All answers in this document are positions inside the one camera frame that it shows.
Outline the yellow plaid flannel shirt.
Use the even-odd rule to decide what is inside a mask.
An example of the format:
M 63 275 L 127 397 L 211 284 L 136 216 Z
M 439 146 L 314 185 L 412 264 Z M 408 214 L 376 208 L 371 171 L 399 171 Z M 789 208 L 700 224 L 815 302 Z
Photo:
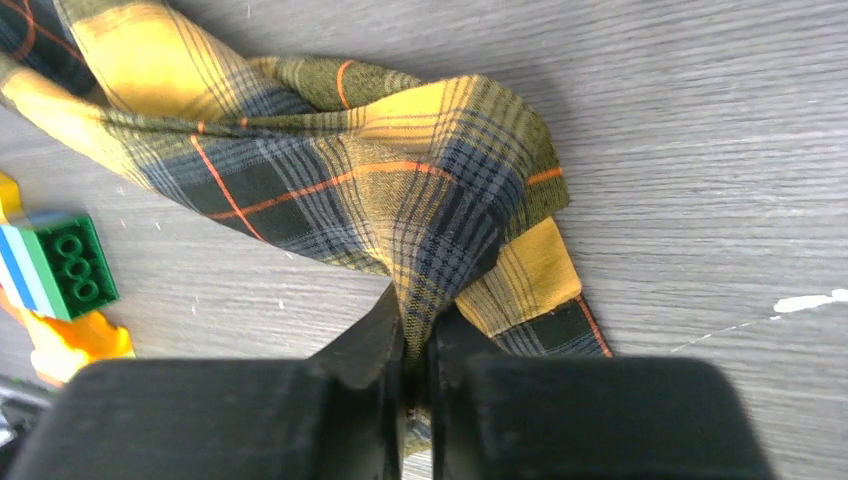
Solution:
M 410 357 L 449 306 L 514 354 L 610 354 L 550 131 L 492 79 L 248 59 L 162 1 L 5 1 L 1 101 L 223 226 L 387 276 Z

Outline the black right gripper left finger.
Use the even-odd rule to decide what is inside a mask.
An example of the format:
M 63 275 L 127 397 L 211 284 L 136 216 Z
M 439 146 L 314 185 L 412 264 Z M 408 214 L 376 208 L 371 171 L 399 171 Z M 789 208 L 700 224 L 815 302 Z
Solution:
M 59 391 L 10 479 L 397 479 L 393 290 L 306 359 L 107 360 Z

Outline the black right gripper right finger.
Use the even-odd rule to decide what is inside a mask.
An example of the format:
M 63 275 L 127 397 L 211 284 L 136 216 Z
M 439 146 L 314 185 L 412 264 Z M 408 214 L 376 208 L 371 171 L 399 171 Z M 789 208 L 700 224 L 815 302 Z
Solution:
M 522 357 L 456 309 L 427 346 L 438 479 L 771 479 L 728 378 L 691 358 Z

